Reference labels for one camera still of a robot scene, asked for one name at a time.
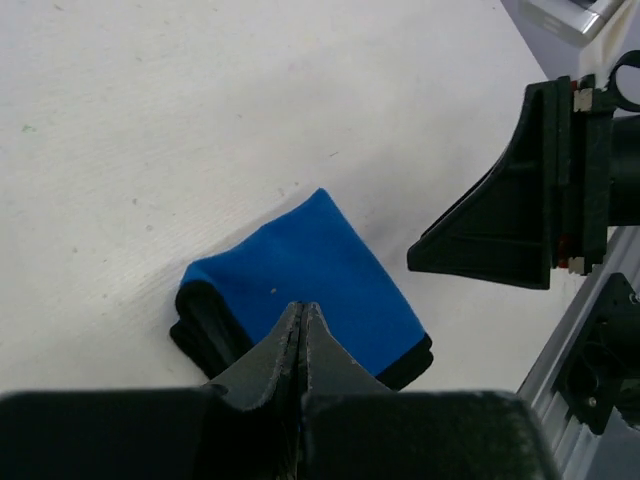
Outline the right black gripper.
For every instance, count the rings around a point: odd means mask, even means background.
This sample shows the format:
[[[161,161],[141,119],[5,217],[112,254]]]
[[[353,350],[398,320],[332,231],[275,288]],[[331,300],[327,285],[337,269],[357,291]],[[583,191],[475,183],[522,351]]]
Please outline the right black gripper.
[[[593,74],[568,83],[554,262],[579,275],[603,262],[609,228],[639,225],[639,103],[618,85],[625,67],[639,68],[637,50],[615,62],[601,88]],[[503,153],[409,248],[409,270],[548,289],[554,174],[555,85],[531,84]]]

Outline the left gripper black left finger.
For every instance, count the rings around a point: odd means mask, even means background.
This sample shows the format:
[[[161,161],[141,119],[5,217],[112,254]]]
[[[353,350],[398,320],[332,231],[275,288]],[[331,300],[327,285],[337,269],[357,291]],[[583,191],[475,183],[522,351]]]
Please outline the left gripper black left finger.
[[[294,479],[298,456],[301,303],[207,385],[202,434],[204,479]]]

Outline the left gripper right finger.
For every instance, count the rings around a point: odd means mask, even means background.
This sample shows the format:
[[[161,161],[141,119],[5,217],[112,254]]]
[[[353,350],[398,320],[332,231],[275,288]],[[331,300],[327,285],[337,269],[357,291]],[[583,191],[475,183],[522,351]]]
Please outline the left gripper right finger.
[[[358,477],[360,463],[389,442],[377,415],[392,392],[371,376],[330,333],[316,303],[300,320],[299,386],[303,472],[306,479]]]

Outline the blue towel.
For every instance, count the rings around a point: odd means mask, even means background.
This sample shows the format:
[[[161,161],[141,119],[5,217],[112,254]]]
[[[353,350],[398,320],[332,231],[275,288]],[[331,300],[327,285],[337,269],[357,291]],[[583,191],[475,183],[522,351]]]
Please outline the blue towel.
[[[232,248],[189,264],[170,337],[214,378],[261,342],[292,302],[319,304],[333,337],[390,389],[403,389],[433,362],[417,315],[324,189]]]

